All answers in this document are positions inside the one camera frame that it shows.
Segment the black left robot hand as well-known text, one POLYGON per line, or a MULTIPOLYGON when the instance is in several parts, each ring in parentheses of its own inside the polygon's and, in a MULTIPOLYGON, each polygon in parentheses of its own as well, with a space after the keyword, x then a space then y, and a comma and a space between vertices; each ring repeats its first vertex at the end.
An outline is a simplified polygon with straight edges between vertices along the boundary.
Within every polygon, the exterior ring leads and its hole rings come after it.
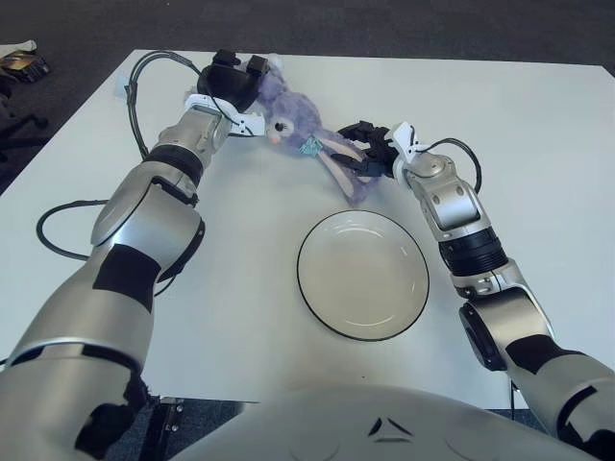
POLYGON ((220 49, 201 71, 197 92, 222 99, 238 112, 244 112, 257 100, 260 83, 268 70, 266 58, 252 55, 241 61, 235 52, 220 49))

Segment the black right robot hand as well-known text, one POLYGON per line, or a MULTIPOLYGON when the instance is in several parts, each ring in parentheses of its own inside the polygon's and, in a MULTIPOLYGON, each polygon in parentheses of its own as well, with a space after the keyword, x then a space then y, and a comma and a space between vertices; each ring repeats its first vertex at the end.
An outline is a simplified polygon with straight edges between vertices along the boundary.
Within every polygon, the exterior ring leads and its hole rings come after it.
POLYGON ((375 127, 370 122, 359 121, 337 132, 349 141, 359 141, 369 145, 368 148, 361 150, 359 159, 351 158, 348 154, 333 154, 332 158, 337 163, 350 169, 358 177, 394 177, 393 164, 398 152, 384 139, 389 132, 388 128, 375 127))

